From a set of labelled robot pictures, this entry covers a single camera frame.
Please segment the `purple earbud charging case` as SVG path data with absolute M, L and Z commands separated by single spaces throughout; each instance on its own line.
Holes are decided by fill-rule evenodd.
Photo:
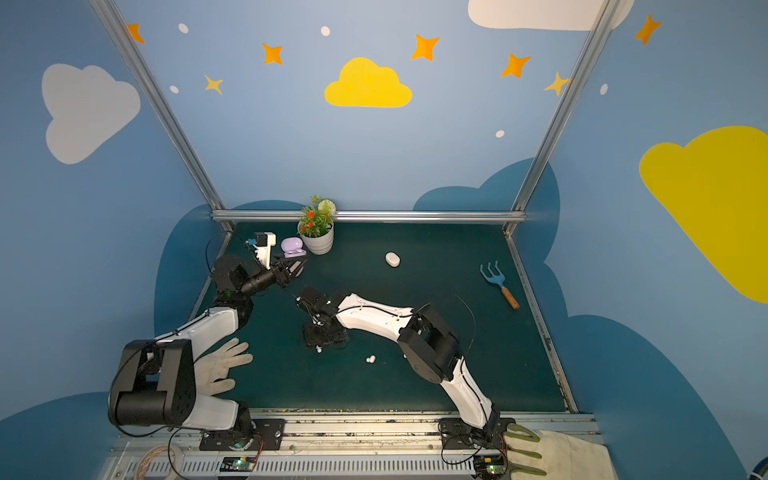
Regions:
M 288 237 L 281 241 L 280 248 L 285 258 L 298 258 L 307 254 L 300 237 Z

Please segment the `white earbud charging case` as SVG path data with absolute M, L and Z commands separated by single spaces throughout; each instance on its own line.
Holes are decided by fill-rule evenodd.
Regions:
M 401 263 L 400 257 L 394 252 L 387 252 L 385 254 L 385 261 L 392 268 L 397 268 Z

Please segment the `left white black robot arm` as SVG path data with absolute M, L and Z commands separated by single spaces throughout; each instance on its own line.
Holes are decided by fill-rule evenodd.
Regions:
M 206 393 L 196 369 L 207 350 L 247 325 L 254 294 L 271 285 L 287 286 L 306 262 L 304 256 L 281 255 L 267 266 L 236 255 L 216 260 L 211 273 L 216 296 L 203 314 L 165 335 L 124 347 L 108 394 L 110 423 L 221 432 L 224 450 L 246 449 L 254 437 L 247 405 Z

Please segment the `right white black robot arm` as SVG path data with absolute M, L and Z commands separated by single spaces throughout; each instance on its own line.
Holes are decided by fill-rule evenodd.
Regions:
M 499 411 L 474 380 L 458 336 L 435 308 L 389 306 L 354 293 L 329 296 L 311 286 L 300 292 L 296 304 L 309 315 L 302 328 L 307 348 L 343 345 L 350 330 L 393 341 L 415 373 L 439 385 L 452 400 L 464 424 L 461 436 L 477 446 L 491 446 Z

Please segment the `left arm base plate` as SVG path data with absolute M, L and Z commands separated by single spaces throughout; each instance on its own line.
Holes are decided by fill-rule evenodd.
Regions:
M 256 418 L 249 429 L 205 431 L 199 449 L 210 452 L 277 451 L 281 448 L 286 421 Z

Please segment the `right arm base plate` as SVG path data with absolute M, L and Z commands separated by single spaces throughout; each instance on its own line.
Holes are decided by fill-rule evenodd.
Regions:
M 442 418 L 437 427 L 444 450 L 500 449 L 507 426 L 516 424 L 513 418 L 491 420 L 485 427 L 472 427 L 460 418 Z

